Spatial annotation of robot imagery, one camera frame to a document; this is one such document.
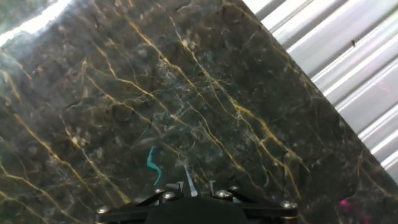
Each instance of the dark marble surface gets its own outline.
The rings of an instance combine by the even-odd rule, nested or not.
[[[54,3],[17,2],[1,27]],[[185,167],[301,223],[398,223],[396,184],[241,1],[72,0],[0,49],[0,223],[91,223]]]

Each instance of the corrugated metal wall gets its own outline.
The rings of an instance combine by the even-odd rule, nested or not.
[[[398,182],[398,0],[244,0]]]

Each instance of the teal mark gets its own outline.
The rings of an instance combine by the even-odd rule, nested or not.
[[[154,153],[154,149],[155,149],[155,146],[152,146],[152,149],[150,149],[150,152],[149,152],[149,155],[148,155],[148,159],[147,159],[147,167],[157,171],[158,176],[157,176],[157,180],[154,183],[154,185],[156,185],[159,182],[160,177],[162,176],[162,171],[160,170],[160,168],[156,164],[154,164],[152,162],[152,155]]]

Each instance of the screw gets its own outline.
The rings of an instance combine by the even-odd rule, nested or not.
[[[226,191],[226,190],[219,190],[216,192],[216,197],[218,198],[227,198],[232,196],[232,193]]]
[[[163,189],[156,189],[156,190],[155,190],[155,193],[157,193],[157,194],[160,194],[160,193],[163,193],[163,192],[164,192]]]
[[[283,201],[280,203],[280,206],[282,206],[284,208],[295,208],[295,207],[297,207],[297,204],[293,203],[293,202]]]
[[[232,187],[230,187],[229,189],[230,189],[230,190],[238,190],[239,187],[238,187],[238,186],[232,186]]]
[[[166,193],[164,193],[164,194],[162,195],[162,197],[163,197],[164,199],[171,199],[171,198],[174,198],[174,197],[175,197],[175,193],[174,193],[174,192],[166,192]]]
[[[111,207],[105,205],[105,206],[102,206],[101,208],[97,209],[97,213],[104,214],[104,213],[110,212],[111,209],[112,209]]]

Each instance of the metal bolt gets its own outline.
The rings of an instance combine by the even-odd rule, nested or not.
[[[174,192],[166,192],[166,193],[164,193],[164,194],[162,195],[162,197],[163,197],[164,199],[171,199],[171,198],[174,198],[174,197],[175,197],[175,193],[174,193]]]
[[[160,194],[160,193],[163,193],[163,192],[164,192],[163,189],[156,189],[156,190],[155,190],[155,193],[157,193],[157,194]]]
[[[227,198],[227,197],[231,197],[232,193],[226,191],[226,190],[219,190],[216,192],[216,197],[218,198]]]
[[[112,209],[111,207],[105,205],[105,206],[102,206],[101,208],[97,209],[97,213],[104,214],[104,213],[110,212],[111,209]]]
[[[280,203],[280,206],[282,206],[284,208],[295,208],[295,207],[297,207],[297,204],[293,203],[293,202],[283,201]]]
[[[229,189],[230,189],[230,190],[238,190],[239,187],[238,187],[238,186],[232,186],[232,187],[230,187]]]

